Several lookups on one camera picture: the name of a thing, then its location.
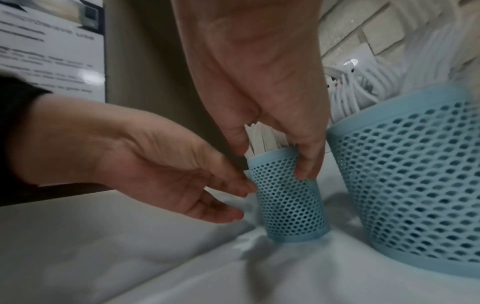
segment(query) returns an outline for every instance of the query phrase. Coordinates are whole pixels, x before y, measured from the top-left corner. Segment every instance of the perforated plastic basket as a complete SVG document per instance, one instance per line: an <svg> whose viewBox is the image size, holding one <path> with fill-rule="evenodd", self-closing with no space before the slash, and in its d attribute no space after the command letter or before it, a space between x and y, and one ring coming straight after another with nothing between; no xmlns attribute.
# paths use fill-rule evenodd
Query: perforated plastic basket
<svg viewBox="0 0 480 304"><path fill-rule="evenodd" d="M373 247L417 267L480 277L480 119L447 85L366 109L327 132Z"/></svg>
<svg viewBox="0 0 480 304"><path fill-rule="evenodd" d="M248 161L268 237L277 242L301 242L328 232L316 181L294 177L296 147L283 148Z"/></svg>

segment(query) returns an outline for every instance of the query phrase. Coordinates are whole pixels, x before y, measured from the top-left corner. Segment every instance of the microwave picture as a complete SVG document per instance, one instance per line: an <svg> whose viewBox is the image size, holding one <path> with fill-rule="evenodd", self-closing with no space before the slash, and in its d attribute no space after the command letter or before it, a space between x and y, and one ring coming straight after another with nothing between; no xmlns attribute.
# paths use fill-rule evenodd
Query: microwave picture
<svg viewBox="0 0 480 304"><path fill-rule="evenodd" d="M73 0L1 0L3 3L30 8L68 21L78 23L86 28L99 29L99 12Z"/></svg>

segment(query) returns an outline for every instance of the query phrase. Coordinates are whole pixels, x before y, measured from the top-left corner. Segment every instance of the mesh pattern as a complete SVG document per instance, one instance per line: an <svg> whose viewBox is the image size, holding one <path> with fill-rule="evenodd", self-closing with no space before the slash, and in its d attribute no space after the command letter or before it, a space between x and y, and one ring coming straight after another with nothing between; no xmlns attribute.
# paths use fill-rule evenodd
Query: mesh pattern
<svg viewBox="0 0 480 304"><path fill-rule="evenodd" d="M371 241L480 263L479 135L478 109L462 101L329 138Z"/></svg>
<svg viewBox="0 0 480 304"><path fill-rule="evenodd" d="M297 159L278 159L250 168L269 236L296 237L327 227L317 183L294 177Z"/></svg>

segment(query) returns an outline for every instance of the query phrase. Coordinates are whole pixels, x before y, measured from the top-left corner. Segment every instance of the hand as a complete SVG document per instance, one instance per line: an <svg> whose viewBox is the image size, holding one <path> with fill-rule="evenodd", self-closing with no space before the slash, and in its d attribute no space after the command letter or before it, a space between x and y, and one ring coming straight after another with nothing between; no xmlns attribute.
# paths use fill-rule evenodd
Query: hand
<svg viewBox="0 0 480 304"><path fill-rule="evenodd" d="M237 154L261 121L297 144L298 179L322 166L330 116L319 51L321 0L173 0L203 104Z"/></svg>
<svg viewBox="0 0 480 304"><path fill-rule="evenodd" d="M222 154L160 116L73 98L40 97L12 132L7 154L32 184L96 182L169 211L214 223L243 217L206 186L255 192Z"/></svg>

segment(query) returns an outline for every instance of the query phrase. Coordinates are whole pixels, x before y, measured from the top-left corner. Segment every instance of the person's left hand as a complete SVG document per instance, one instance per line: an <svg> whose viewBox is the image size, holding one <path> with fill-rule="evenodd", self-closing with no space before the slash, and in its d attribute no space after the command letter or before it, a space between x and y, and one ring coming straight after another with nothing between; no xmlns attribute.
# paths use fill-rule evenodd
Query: person's left hand
<svg viewBox="0 0 480 304"><path fill-rule="evenodd" d="M160 116L55 95L40 97L9 138L13 171L31 184L96 182L214 223L243 217L205 187L245 197L255 185L207 142Z"/></svg>

